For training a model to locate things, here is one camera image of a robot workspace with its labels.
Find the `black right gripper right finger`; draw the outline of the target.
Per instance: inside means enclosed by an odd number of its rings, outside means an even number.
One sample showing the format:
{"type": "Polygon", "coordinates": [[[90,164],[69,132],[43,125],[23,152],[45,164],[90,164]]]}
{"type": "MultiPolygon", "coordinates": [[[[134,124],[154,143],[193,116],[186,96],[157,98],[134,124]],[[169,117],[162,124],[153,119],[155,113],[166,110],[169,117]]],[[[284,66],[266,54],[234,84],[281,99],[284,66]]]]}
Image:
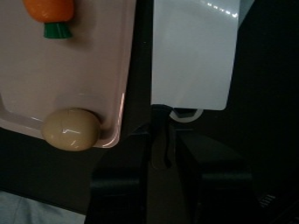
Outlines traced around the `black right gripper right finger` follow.
{"type": "Polygon", "coordinates": [[[261,224],[253,174],[238,152],[194,131],[181,131],[175,159],[191,224],[261,224]]]}

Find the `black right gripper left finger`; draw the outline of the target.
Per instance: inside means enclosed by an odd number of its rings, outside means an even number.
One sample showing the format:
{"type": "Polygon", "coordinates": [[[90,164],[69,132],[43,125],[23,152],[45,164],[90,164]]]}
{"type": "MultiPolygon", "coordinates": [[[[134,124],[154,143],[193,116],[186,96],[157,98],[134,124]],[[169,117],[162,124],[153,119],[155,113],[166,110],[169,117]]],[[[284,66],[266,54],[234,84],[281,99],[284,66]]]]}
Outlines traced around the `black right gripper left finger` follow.
{"type": "Polygon", "coordinates": [[[98,162],[86,224],[146,224],[149,126],[139,127],[98,162]]]}

